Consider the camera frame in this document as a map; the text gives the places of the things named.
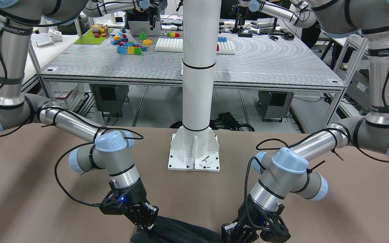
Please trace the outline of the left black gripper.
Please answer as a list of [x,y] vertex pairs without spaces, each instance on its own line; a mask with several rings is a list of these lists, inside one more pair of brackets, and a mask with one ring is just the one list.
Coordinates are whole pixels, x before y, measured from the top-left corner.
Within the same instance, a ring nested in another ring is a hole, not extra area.
[[[279,215],[284,205],[279,203]],[[221,226],[221,238],[224,243],[253,243],[260,237],[261,231],[265,229],[266,223],[261,215],[265,212],[261,206],[249,196],[240,206],[238,216],[232,224],[224,223]]]

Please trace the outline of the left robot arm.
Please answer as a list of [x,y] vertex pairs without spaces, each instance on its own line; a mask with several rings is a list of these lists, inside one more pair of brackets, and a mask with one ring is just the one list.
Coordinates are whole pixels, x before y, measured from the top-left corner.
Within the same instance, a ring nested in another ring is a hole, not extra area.
[[389,0],[302,0],[299,13],[312,23],[317,19],[330,37],[361,32],[367,41],[369,60],[369,113],[331,123],[303,140],[268,153],[259,149],[249,165],[260,173],[231,224],[223,224],[225,243],[284,243],[290,238],[281,218],[282,201],[292,192],[310,200],[321,200],[328,184],[308,169],[309,161],[336,148],[357,149],[389,156]]

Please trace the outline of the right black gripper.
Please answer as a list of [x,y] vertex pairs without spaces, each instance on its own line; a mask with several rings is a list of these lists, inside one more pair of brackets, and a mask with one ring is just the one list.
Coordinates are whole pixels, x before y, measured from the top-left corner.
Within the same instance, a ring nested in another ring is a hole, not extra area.
[[116,214],[125,215],[132,223],[146,228],[147,235],[154,234],[154,222],[158,207],[147,200],[147,192],[139,178],[134,184],[124,189],[113,187],[116,199]]

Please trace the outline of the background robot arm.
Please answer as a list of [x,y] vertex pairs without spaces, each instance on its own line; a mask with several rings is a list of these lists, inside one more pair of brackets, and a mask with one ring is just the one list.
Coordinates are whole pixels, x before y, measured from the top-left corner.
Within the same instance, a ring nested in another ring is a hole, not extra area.
[[128,2],[99,2],[97,0],[89,0],[85,7],[82,9],[82,12],[88,17],[98,18],[106,14],[136,9],[137,7],[147,9],[150,7],[150,1],[130,0]]

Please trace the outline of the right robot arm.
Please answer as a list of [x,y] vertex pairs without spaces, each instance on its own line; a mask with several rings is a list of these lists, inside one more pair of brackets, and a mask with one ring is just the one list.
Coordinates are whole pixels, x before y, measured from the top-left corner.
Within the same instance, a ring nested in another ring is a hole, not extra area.
[[91,204],[103,214],[125,215],[149,236],[159,208],[147,200],[147,192],[130,154],[134,141],[143,139],[128,129],[101,126],[71,112],[51,99],[22,93],[28,46],[41,17],[61,25],[110,9],[97,0],[0,0],[0,132],[31,123],[55,126],[86,143],[71,149],[70,165],[85,173],[106,169],[110,192],[101,203]]

